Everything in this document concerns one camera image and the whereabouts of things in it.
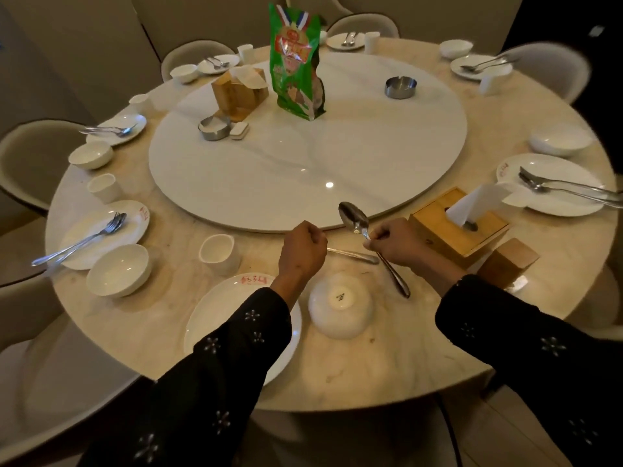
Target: marble tabletop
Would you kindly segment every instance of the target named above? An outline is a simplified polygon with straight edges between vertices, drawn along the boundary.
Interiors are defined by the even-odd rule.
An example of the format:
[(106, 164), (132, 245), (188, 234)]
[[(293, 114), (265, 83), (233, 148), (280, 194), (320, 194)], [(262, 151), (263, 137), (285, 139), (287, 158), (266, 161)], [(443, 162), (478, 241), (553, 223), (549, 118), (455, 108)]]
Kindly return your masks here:
[[(379, 49), (380, 55), (413, 64), (443, 81), (460, 98), (468, 121), (467, 140), (455, 164), (426, 193), (390, 216), (407, 217), (454, 186), (470, 191), (480, 183), (493, 182), (502, 159), (530, 152), (526, 143), (530, 131), (552, 118), (582, 121), (554, 93), (521, 73), (513, 73), (501, 94), (480, 96), (477, 83), (450, 72), (434, 44), (382, 38)], [(256, 55), (258, 61), (268, 59), (268, 47), (257, 49)], [(283, 243), (282, 235), (231, 232), (199, 220), (176, 207), (154, 184), (147, 153), (155, 129), (166, 110), (208, 81), (200, 79), (189, 86), (167, 82), (152, 91), (162, 114), (150, 119), (139, 138), (117, 147), (113, 161), (100, 171), (69, 167), (47, 220), (46, 249), (50, 251), (72, 223), (101, 206), (89, 196), (86, 183), (102, 172), (114, 173), (128, 198), (148, 206), (152, 220), (141, 243), (154, 257), (154, 270), (144, 287), (126, 298), (98, 298), (86, 288), (86, 271), (67, 269), (56, 274), (53, 283), (67, 313), (95, 344), (153, 379), (183, 357), (184, 331), (194, 306), (222, 281), (197, 259), (203, 240), (229, 232), (242, 251), (240, 273), (273, 275)], [(608, 188), (614, 187), (614, 174), (599, 143), (572, 160), (588, 168)], [(616, 212), (604, 209), (573, 219), (521, 209), (505, 213), (511, 222), (505, 238), (517, 237), (541, 255), (528, 270), (529, 283), (518, 296), (545, 313), (568, 316), (604, 264), (616, 229)], [(361, 237), (344, 229), (327, 235), (331, 247), (362, 250)], [(338, 271), (361, 278), (374, 299), (371, 325), (350, 341), (320, 334), (307, 312), (315, 280)], [(398, 295), (382, 266), (327, 256), (323, 269), (300, 299), (303, 329), (299, 348), (286, 369), (264, 387), (257, 407), (282, 411), (369, 407), (425, 395), (487, 370), (486, 364), (454, 347), (436, 328), (439, 297), (432, 288), (408, 269), (398, 271), (412, 290), (409, 300)]]

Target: wooden tissue box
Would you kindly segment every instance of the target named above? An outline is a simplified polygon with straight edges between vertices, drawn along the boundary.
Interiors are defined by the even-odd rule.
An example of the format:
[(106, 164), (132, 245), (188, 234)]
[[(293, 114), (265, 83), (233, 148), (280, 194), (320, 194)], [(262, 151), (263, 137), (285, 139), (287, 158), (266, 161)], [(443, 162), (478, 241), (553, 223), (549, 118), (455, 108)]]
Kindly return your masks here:
[(494, 249), (477, 274), (491, 285), (505, 289), (523, 275), (537, 259), (539, 254), (517, 238), (511, 238)]
[[(266, 80), (263, 69), (256, 68), (255, 71)], [(212, 82), (212, 90), (219, 104), (217, 114), (229, 116), (233, 123), (245, 120), (269, 96), (268, 87), (247, 88), (237, 78), (232, 78), (229, 70)]]
[(455, 187), (409, 217), (417, 235), (425, 243), (463, 269), (482, 258), (490, 245), (499, 241), (509, 227), (505, 220), (492, 211), (487, 211), (476, 221), (477, 231), (456, 226), (446, 217), (446, 210), (465, 195), (463, 190)]

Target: green snack bag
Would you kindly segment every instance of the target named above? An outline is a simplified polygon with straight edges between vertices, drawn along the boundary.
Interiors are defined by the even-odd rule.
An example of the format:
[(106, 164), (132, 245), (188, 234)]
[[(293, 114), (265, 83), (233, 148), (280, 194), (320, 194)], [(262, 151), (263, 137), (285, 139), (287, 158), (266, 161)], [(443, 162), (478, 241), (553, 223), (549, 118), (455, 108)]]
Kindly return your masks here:
[(296, 8), (270, 4), (270, 76), (276, 103), (310, 121), (324, 113), (320, 19)]

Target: black sleeve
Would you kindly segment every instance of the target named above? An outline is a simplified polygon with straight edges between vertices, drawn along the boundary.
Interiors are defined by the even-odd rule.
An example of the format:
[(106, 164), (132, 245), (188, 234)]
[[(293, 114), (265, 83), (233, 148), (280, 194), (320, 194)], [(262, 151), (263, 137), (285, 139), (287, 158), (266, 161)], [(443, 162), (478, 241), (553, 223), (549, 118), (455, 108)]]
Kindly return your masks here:
[(435, 323), (490, 364), (575, 466), (622, 465), (623, 352), (481, 280), (463, 277)]
[(269, 288), (158, 380), (141, 415), (92, 444), (79, 466), (227, 466), (266, 372), (292, 337), (290, 311)]

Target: stainless steel ashtray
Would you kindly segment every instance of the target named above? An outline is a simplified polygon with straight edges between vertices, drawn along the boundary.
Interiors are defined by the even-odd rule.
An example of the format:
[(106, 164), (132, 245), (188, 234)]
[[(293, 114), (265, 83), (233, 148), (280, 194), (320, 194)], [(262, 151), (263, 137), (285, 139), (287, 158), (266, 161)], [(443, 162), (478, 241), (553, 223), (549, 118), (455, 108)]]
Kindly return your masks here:
[(221, 140), (229, 136), (232, 122), (228, 116), (209, 116), (197, 125), (205, 140)]
[(394, 100), (411, 98), (416, 93), (416, 85), (411, 77), (392, 77), (385, 82), (385, 94)]

